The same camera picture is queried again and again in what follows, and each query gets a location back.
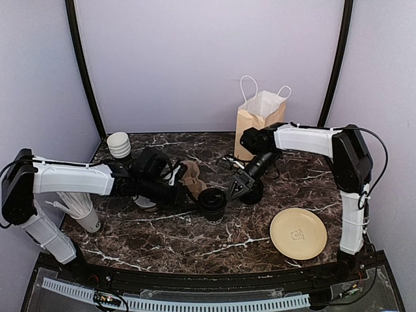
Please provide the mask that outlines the stack of black lids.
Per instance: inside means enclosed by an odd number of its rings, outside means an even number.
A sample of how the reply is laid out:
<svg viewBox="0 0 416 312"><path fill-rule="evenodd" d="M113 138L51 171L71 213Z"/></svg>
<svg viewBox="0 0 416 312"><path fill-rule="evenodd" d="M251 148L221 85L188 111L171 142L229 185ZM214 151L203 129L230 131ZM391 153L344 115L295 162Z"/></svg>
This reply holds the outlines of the stack of black lids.
<svg viewBox="0 0 416 312"><path fill-rule="evenodd" d="M262 181L258 181L253 185L252 190L242 196L240 201L245 205L255 205L261 201L263 198L264 184Z"/></svg>

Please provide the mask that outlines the brown paper bag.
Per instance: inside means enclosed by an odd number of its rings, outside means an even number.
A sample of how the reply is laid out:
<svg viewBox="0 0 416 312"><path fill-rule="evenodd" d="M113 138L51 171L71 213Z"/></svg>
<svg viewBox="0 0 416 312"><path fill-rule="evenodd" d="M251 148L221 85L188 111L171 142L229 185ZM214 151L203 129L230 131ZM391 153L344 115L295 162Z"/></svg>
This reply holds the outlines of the brown paper bag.
<svg viewBox="0 0 416 312"><path fill-rule="evenodd" d="M255 85L255 95L251 98L247 98L244 93L242 81L245 78L251 79ZM292 89L284 85L277 93L266 90L258 91L256 80L252 76L243 75L240 78L240 90L244 103L237 110L234 156L242 161L249 161L253 155L240 143L243 132L251 127L259 130L276 122L284 121L286 103Z"/></svg>

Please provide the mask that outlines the stack of paper cups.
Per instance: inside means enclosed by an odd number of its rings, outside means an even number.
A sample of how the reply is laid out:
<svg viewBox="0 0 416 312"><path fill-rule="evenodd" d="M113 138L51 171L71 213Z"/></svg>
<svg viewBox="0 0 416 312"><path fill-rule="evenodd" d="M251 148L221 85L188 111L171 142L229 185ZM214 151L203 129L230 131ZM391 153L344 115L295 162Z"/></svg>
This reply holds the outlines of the stack of paper cups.
<svg viewBox="0 0 416 312"><path fill-rule="evenodd" d="M131 143L129 135L124 132L116 132L107 138L107 146L110 154L115 159L124 159L131 155Z"/></svg>

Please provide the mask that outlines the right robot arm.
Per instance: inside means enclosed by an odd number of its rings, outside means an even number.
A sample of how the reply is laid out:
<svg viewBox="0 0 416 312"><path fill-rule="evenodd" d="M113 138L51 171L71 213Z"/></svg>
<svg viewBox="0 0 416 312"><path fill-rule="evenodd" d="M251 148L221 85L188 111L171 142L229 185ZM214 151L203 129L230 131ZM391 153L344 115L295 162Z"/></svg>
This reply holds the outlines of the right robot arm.
<svg viewBox="0 0 416 312"><path fill-rule="evenodd" d="M243 132L240 143L253 159L234 174L226 192L226 201L253 192L283 151L321 155L326 158L342 200L339 251L355 256L365 243L369 223L368 201L376 186L371 181L373 159L363 133L379 139L372 131L352 124L327 128L278 122L260 130L249 128Z"/></svg>

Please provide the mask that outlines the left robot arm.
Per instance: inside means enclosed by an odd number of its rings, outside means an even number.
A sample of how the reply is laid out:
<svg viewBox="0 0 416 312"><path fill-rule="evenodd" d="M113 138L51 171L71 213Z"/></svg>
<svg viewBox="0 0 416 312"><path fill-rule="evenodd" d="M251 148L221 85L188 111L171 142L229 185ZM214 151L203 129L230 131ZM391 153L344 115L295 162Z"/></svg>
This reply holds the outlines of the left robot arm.
<svg viewBox="0 0 416 312"><path fill-rule="evenodd" d="M165 172L162 164L124 165L116 161L96 164L61 162L36 157L21 149L1 170L1 214L7 229L24 229L77 283L87 283L91 268L84 264L77 245L50 221L35 202L35 194L71 192L110 197L142 196L162 206L185 208L196 201L180 181L187 167L180 162Z"/></svg>

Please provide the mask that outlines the cardboard cup carrier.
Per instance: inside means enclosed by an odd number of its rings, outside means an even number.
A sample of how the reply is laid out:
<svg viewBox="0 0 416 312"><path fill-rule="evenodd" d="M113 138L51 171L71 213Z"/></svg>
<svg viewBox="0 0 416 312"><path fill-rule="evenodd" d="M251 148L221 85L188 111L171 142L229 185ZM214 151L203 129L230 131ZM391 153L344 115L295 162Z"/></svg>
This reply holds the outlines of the cardboard cup carrier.
<svg viewBox="0 0 416 312"><path fill-rule="evenodd" d="M198 164L194 161L182 161L181 164L185 165L187 169L180 182L188 187L192 195L198 199L199 195L207 188L205 182L199 178L200 169Z"/></svg>

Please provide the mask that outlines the white ceramic bowl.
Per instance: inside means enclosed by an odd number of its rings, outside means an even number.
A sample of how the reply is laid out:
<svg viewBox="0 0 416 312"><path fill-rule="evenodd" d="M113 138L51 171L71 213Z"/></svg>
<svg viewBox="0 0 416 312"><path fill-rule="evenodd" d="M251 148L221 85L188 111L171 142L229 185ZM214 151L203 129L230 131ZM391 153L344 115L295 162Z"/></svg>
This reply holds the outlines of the white ceramic bowl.
<svg viewBox="0 0 416 312"><path fill-rule="evenodd" d="M145 212L155 212L158 210L156 203L153 203L151 200L143 196L134 196L133 201Z"/></svg>

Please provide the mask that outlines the yellow plate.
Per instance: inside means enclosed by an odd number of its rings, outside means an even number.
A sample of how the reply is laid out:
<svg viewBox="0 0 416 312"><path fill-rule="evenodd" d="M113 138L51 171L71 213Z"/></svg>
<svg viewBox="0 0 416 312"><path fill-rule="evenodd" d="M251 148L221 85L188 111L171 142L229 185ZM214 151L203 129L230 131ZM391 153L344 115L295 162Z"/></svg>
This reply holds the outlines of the yellow plate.
<svg viewBox="0 0 416 312"><path fill-rule="evenodd" d="M309 260L325 249L328 234L316 214L301 208L289 208L272 219L270 239L284 256L294 260Z"/></svg>

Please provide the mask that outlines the cup of wrapped straws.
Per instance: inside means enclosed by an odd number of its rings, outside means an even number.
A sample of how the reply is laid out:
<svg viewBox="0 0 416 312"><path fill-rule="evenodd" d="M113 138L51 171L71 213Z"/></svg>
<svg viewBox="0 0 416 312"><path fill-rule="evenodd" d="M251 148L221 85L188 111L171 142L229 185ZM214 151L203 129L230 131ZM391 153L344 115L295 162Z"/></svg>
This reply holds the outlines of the cup of wrapped straws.
<svg viewBox="0 0 416 312"><path fill-rule="evenodd" d="M58 192L57 194L60 202L45 201L45 203L68 214L89 233L95 233L100 229L101 222L89 193Z"/></svg>

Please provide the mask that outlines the black front rail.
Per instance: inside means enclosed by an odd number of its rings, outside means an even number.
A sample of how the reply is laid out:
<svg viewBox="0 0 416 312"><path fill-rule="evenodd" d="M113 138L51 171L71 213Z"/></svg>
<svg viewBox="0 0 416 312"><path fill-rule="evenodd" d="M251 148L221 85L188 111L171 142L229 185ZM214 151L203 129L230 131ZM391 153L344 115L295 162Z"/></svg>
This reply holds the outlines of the black front rail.
<svg viewBox="0 0 416 312"><path fill-rule="evenodd" d="M140 291L238 292L282 288L286 291L321 291L338 282L336 263L248 274L164 274L101 265L87 265L98 277L99 288L116 293Z"/></svg>

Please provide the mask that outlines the right black frame post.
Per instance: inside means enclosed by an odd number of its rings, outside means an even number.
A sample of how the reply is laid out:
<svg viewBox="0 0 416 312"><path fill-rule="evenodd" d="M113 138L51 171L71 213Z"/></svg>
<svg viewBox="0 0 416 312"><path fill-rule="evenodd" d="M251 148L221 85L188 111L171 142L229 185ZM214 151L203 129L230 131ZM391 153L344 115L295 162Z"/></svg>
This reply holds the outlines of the right black frame post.
<svg viewBox="0 0 416 312"><path fill-rule="evenodd" d="M319 127L324 127L326 125L326 122L328 120L330 110L332 107L333 99L335 96L335 91L336 91L337 84L339 81L339 76L341 73L341 68L343 65L343 59L344 59L345 49L346 49L347 40L348 40L348 33L350 30L350 23L352 19L353 7L354 7L353 0L344 1L343 15L341 18L341 26L340 26L339 37L337 41L337 48L336 48L335 56L333 60L331 75L330 75L326 95L325 95L322 108L320 111L320 115L318 118L318 122L317 122L317 125Z"/></svg>

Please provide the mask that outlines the black frame post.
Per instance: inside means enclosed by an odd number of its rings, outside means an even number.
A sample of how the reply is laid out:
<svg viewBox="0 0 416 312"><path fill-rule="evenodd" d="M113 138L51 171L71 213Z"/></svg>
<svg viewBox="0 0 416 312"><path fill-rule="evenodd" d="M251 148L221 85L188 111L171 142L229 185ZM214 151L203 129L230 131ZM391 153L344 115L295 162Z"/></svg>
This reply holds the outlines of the black frame post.
<svg viewBox="0 0 416 312"><path fill-rule="evenodd" d="M87 99L88 107L94 121L95 128L101 140L103 140L107 134L103 124L103 120L99 113L98 104L95 98L95 94L92 88L92 83L90 80L87 63L85 59L85 54L83 51L83 44L81 40L81 34L79 31L79 25L77 21L77 13L74 0L65 0L66 6L66 15L68 19L68 25L70 28L71 41L73 45L73 50L75 53L75 59L77 61L77 67L79 70L79 75L81 77L81 82L83 84L84 93Z"/></svg>
<svg viewBox="0 0 416 312"><path fill-rule="evenodd" d="M330 75L326 95L325 95L322 108L320 111L320 115L318 118L318 122L317 122L317 125L319 127L324 127L326 125L326 122L328 120L330 110L332 107L333 99L335 96L335 91L336 91L337 84L339 81L339 76L341 73L341 68L343 65L343 59L344 59L345 49L346 49L347 40L348 40L348 33L350 30L350 23L352 19L353 7L354 7L353 0L344 1L343 15L341 18L341 26L340 26L339 37L337 41L337 48L336 48L335 56L333 60L331 75Z"/></svg>

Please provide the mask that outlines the left black frame post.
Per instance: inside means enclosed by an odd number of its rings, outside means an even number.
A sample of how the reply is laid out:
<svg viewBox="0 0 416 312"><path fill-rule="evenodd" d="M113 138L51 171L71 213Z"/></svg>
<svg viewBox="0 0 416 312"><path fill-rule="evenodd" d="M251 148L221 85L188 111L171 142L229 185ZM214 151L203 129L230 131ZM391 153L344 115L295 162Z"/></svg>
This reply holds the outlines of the left black frame post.
<svg viewBox="0 0 416 312"><path fill-rule="evenodd" d="M85 54L83 51L83 44L81 40L81 34L79 31L79 25L77 21L77 13L74 0L65 0L66 6L66 15L68 19L68 25L70 28L71 41L73 45L73 50L75 53L75 59L77 61L77 67L79 70L79 75L81 77L81 82L83 84L84 93L87 99L88 107L94 121L95 128L101 140L103 140L107 134L103 124L103 120L99 113L98 104L95 98L95 94L92 88L92 83L90 80L87 63L85 59Z"/></svg>

